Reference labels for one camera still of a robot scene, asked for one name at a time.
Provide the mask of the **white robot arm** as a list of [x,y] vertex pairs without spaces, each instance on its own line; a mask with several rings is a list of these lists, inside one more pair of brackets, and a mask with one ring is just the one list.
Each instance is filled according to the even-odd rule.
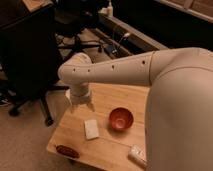
[[147,86],[147,171],[213,171],[213,52],[188,47],[92,63],[77,53],[58,69],[75,103],[90,83]]

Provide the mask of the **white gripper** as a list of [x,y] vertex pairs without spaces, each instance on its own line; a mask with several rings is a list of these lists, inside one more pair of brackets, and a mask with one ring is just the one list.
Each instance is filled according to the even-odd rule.
[[81,104],[86,104],[92,112],[95,112],[93,103],[89,103],[91,101],[91,91],[87,83],[71,85],[65,92],[65,96],[71,104],[69,108],[70,113],[74,113],[76,108],[75,105]]

